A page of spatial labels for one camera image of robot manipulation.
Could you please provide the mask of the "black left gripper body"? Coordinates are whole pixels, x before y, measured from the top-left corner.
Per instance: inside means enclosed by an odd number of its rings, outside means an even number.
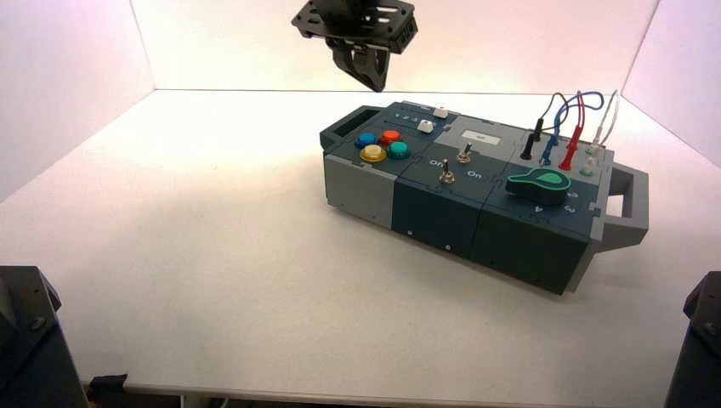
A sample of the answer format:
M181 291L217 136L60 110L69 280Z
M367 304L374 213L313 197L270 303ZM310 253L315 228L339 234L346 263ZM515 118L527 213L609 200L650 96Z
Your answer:
M403 1L307 1L291 20L302 37L322 37L401 54L416 36L415 7Z

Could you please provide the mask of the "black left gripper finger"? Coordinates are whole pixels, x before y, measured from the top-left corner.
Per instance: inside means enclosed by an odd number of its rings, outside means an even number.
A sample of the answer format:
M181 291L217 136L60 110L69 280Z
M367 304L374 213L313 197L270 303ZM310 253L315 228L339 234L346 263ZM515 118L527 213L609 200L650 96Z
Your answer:
M355 56L366 56L366 47L346 43L340 39L330 39L329 48L332 50L332 59L337 68L353 77L358 82L364 82L366 76L355 65Z
M355 49L355 74L356 79L371 89L373 92L381 93L385 89L390 52L378 48L356 48Z

